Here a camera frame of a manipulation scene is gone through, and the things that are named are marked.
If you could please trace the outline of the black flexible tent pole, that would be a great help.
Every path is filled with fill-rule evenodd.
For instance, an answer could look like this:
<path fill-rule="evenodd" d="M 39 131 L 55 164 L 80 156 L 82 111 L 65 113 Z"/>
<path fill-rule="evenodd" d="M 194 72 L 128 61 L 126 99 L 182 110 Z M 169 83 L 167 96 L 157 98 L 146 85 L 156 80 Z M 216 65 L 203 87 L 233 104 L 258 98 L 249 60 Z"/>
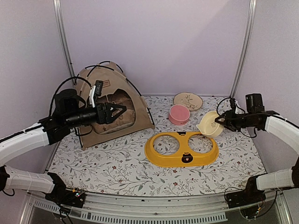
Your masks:
<path fill-rule="evenodd" d="M 127 83 L 128 83 L 132 88 L 135 89 L 135 91 L 139 94 L 139 96 L 140 96 L 142 99 L 144 99 L 143 96 L 142 96 L 142 94 L 140 93 L 140 91 L 139 91 L 139 90 L 136 88 L 136 86 L 135 86 L 135 85 L 134 85 L 128 78 L 127 78 L 127 76 L 125 75 L 123 69 L 122 69 L 118 64 L 116 64 L 116 63 L 114 63 L 114 62 L 112 62 L 112 61 L 102 61 L 102 62 L 98 63 L 98 65 L 107 66 L 107 67 L 112 68 L 112 69 L 114 69 L 114 70 L 118 70 L 118 71 L 119 71 L 119 72 L 126 78 Z M 146 102 L 145 102 L 145 107 L 146 107 L 147 113 L 148 113 L 148 115 L 149 115 L 149 117 L 150 117 L 150 119 L 151 119 L 151 123 L 152 123 L 153 125 L 155 125 L 155 122 L 154 122 L 154 119 L 153 119 L 153 117 L 152 117 L 150 108 L 148 107 L 148 105 L 147 105 Z"/>

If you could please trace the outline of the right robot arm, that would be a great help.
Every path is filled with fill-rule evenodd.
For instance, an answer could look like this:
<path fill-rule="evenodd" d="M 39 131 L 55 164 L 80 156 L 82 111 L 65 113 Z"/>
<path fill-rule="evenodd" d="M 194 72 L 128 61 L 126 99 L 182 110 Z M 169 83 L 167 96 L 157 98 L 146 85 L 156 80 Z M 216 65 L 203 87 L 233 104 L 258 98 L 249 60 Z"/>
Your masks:
<path fill-rule="evenodd" d="M 248 94 L 245 99 L 247 112 L 236 113 L 238 106 L 235 99 L 230 98 L 231 109 L 221 115 L 217 114 L 214 121 L 233 132 L 239 132 L 248 127 L 252 127 L 254 131 L 265 131 L 276 136 L 298 153 L 299 127 L 280 116 L 279 113 L 265 110 L 260 93 Z M 249 178 L 241 197 L 245 203 L 252 203 L 259 197 L 260 191 L 298 187 L 299 162 L 296 161 L 295 165 L 289 169 Z"/>

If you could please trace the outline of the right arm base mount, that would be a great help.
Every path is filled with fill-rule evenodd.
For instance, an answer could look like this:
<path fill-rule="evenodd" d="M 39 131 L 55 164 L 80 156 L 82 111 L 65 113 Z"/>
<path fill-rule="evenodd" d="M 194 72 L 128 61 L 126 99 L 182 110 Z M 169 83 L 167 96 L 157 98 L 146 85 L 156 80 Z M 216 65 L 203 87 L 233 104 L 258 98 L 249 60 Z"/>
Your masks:
<path fill-rule="evenodd" d="M 258 190 L 256 180 L 257 176 L 250 177 L 247 180 L 245 189 L 232 193 L 224 193 L 224 199 L 228 207 L 237 208 L 250 205 L 257 202 L 263 202 L 266 199 L 264 190 Z"/>

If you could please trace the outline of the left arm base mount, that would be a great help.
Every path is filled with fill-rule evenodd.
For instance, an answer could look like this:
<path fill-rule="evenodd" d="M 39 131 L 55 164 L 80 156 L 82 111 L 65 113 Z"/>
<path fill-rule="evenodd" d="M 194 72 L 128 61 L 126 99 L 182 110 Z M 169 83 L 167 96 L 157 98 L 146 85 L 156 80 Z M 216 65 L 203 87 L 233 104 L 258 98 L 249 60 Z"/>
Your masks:
<path fill-rule="evenodd" d="M 54 202 L 56 205 L 68 205 L 76 208 L 83 208 L 85 202 L 85 191 L 74 188 L 67 189 L 63 180 L 55 173 L 47 173 L 54 184 L 50 193 L 45 193 L 45 199 Z"/>

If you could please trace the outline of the white and brown pillow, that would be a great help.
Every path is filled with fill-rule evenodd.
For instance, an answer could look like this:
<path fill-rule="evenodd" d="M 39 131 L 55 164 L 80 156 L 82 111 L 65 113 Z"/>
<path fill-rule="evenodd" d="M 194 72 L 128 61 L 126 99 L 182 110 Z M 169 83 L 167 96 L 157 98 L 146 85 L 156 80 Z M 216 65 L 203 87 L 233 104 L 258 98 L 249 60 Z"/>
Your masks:
<path fill-rule="evenodd" d="M 134 124 L 136 120 L 136 114 L 133 101 L 124 90 L 117 89 L 114 92 L 114 94 L 108 94 L 105 96 L 98 97 L 96 102 L 124 105 L 127 108 L 127 110 L 122 115 L 120 115 L 119 118 L 116 119 L 116 121 L 114 121 L 111 124 L 93 124 L 93 130 L 97 134 L 114 133 L 116 131 L 128 128 Z"/>

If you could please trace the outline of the beige fabric pet tent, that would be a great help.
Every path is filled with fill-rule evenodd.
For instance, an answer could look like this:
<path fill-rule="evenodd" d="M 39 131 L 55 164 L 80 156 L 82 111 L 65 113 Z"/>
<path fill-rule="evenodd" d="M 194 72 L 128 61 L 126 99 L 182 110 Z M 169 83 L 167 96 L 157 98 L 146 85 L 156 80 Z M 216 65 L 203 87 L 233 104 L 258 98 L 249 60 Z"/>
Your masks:
<path fill-rule="evenodd" d="M 151 119 L 147 113 L 145 100 L 142 99 L 135 89 L 127 83 L 126 78 L 118 70 L 97 64 L 96 68 L 89 76 L 89 80 L 95 82 L 96 80 L 103 81 L 103 87 L 99 97 L 108 94 L 114 94 L 117 89 L 124 90 L 133 101 L 136 120 L 132 126 L 114 133 L 97 134 L 95 131 L 93 131 L 93 133 L 84 140 L 87 148 L 143 129 L 155 128 L 155 126 L 151 123 Z"/>

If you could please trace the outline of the yellow double bowl holder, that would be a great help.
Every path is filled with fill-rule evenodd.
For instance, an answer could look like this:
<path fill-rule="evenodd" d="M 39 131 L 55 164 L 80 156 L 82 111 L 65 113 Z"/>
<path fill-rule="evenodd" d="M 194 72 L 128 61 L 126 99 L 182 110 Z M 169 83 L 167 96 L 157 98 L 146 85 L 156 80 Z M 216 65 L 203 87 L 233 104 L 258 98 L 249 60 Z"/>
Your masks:
<path fill-rule="evenodd" d="M 154 147 L 156 138 L 169 135 L 179 143 L 179 149 L 172 155 L 162 155 Z M 144 151 L 147 159 L 154 165 L 165 168 L 206 166 L 216 161 L 219 156 L 219 147 L 214 139 L 212 149 L 207 153 L 197 153 L 189 145 L 189 139 L 194 135 L 201 135 L 201 132 L 162 132 L 149 138 L 145 144 Z"/>

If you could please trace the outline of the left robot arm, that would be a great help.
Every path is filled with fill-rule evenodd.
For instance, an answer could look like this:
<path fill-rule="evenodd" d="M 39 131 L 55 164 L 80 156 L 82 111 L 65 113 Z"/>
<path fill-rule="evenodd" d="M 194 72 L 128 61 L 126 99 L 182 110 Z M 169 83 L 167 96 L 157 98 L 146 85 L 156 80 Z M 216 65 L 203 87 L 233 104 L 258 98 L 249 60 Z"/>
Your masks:
<path fill-rule="evenodd" d="M 71 129 L 93 123 L 111 124 L 126 110 L 126 106 L 112 103 L 90 105 L 75 89 L 65 89 L 54 97 L 53 115 L 39 120 L 31 127 L 12 134 L 0 141 L 0 189 L 22 189 L 52 194 L 60 203 L 69 199 L 65 183 L 55 173 L 38 174 L 22 171 L 6 163 L 33 149 L 60 142 Z"/>

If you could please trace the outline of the pale yellow pet bowl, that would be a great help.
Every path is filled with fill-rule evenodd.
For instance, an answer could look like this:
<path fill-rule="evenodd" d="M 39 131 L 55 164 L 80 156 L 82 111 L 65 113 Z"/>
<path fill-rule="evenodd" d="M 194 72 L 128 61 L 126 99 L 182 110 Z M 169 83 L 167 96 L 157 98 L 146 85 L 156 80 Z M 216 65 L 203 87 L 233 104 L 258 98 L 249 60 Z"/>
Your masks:
<path fill-rule="evenodd" d="M 224 126 L 215 122 L 218 116 L 216 111 L 210 111 L 204 115 L 200 123 L 196 125 L 202 135 L 208 138 L 216 138 L 222 133 Z"/>

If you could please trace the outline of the pink round pet bowl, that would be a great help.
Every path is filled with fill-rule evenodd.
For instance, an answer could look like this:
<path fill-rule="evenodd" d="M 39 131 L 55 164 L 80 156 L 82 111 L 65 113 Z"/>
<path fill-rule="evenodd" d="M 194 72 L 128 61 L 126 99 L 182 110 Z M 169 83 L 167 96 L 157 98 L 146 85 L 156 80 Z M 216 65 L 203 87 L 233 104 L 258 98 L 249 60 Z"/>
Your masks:
<path fill-rule="evenodd" d="M 177 126 L 189 121 L 190 111 L 184 105 L 173 105 L 169 110 L 169 121 Z"/>

